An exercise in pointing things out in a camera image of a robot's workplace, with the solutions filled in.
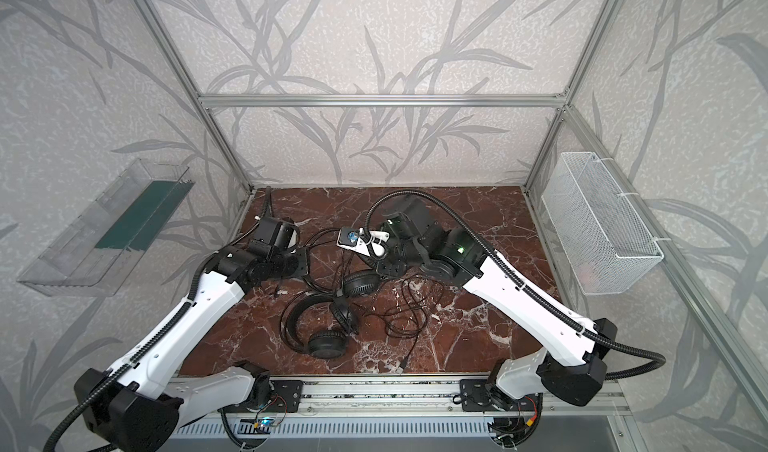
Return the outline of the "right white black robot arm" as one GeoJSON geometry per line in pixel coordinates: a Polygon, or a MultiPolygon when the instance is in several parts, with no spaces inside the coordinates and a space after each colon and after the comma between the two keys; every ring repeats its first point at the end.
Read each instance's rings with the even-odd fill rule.
{"type": "Polygon", "coordinates": [[[400,191],[384,210],[369,248],[397,270],[419,268],[425,275],[493,305],[540,344],[522,358],[502,359],[485,388],[490,401],[506,407],[514,400],[545,392],[574,406],[586,406],[607,376],[605,347],[587,338],[595,332],[616,335],[606,319],[593,321],[549,296],[522,275],[504,255],[465,226],[445,230],[427,209],[427,197],[400,191]]]}

